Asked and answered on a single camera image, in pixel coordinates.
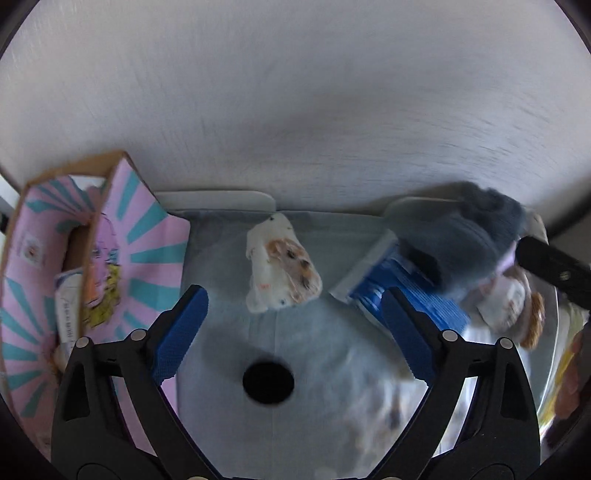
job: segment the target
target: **yellow cartoon figure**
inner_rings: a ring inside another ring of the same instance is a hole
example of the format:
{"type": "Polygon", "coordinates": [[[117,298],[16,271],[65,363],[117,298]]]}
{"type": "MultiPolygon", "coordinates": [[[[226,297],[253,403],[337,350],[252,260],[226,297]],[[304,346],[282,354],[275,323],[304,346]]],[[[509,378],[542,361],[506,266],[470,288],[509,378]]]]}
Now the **yellow cartoon figure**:
{"type": "Polygon", "coordinates": [[[120,278],[121,266],[116,264],[107,265],[108,275],[105,281],[105,290],[103,298],[95,307],[87,308],[87,324],[90,328],[95,328],[102,323],[108,322],[115,307],[121,301],[118,283],[120,278]]]}

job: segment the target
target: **light blue cloth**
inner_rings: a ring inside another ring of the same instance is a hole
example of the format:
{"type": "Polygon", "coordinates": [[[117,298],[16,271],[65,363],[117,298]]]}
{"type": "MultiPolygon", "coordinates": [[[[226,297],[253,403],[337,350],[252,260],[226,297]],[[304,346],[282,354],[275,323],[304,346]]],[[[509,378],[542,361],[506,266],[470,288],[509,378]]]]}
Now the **light blue cloth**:
{"type": "MultiPolygon", "coordinates": [[[[363,477],[399,434],[385,426],[392,421],[390,410],[397,423],[399,407],[391,405],[400,378],[410,373],[394,341],[328,290],[383,233],[382,219],[286,215],[324,292],[303,306],[264,314],[246,309],[251,264],[245,253],[246,232],[267,215],[187,215],[191,234],[183,288],[205,287],[210,309],[178,373],[179,416],[229,478],[363,477]],[[255,404],[242,388],[246,368],[266,356],[281,358],[295,376],[292,396],[274,408],[255,404]],[[364,436],[372,432],[385,439],[376,440],[371,452],[360,450],[356,443],[370,442],[364,436]]],[[[418,388],[420,399],[424,390],[418,388]]]]}

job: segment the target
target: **cartoon character print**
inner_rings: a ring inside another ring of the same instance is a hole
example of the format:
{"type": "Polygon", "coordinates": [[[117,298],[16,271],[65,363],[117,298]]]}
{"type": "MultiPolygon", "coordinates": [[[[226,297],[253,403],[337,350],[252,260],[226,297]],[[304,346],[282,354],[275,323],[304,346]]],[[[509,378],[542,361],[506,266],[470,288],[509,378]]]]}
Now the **cartoon character print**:
{"type": "Polygon", "coordinates": [[[113,224],[103,213],[96,229],[96,243],[86,283],[85,318],[91,328],[108,322],[121,301],[118,288],[121,266],[118,257],[119,246],[113,224]]]}

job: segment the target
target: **metal screw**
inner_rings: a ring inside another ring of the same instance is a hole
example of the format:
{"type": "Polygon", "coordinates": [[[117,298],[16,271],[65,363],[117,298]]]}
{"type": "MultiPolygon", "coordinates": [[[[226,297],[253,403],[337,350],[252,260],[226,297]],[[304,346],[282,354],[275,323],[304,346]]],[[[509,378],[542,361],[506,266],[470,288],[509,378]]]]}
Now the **metal screw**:
{"type": "Polygon", "coordinates": [[[145,337],[146,331],[144,329],[138,328],[137,330],[131,332],[131,339],[134,342],[139,342],[140,340],[143,340],[145,337]]]}
{"type": "Polygon", "coordinates": [[[511,350],[513,348],[513,342],[511,342],[511,340],[509,340],[508,338],[502,338],[501,346],[503,348],[506,348],[507,350],[511,350]]]}
{"type": "Polygon", "coordinates": [[[76,346],[78,348],[84,348],[86,345],[88,345],[88,337],[80,337],[76,341],[76,346]]]}
{"type": "Polygon", "coordinates": [[[457,333],[453,330],[445,330],[443,332],[443,338],[448,342],[455,342],[457,340],[457,333]]]}

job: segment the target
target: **pink and teal striped packaging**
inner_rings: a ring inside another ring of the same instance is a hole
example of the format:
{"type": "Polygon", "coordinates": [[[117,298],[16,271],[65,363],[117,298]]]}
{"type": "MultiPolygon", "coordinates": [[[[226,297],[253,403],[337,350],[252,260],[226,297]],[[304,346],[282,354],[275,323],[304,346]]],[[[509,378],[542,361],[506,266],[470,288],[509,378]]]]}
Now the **pink and teal striped packaging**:
{"type": "MultiPolygon", "coordinates": [[[[189,222],[158,204],[127,158],[121,154],[104,182],[61,174],[30,185],[11,219],[3,258],[0,365],[9,406],[48,457],[58,387],[51,360],[59,342],[55,277],[72,229],[95,224],[80,292],[86,303],[83,334],[95,343],[148,328],[180,297],[189,222]]],[[[124,382],[114,380],[136,445],[151,451],[124,382]]],[[[166,380],[162,388],[176,409],[176,379],[166,380]]]]}

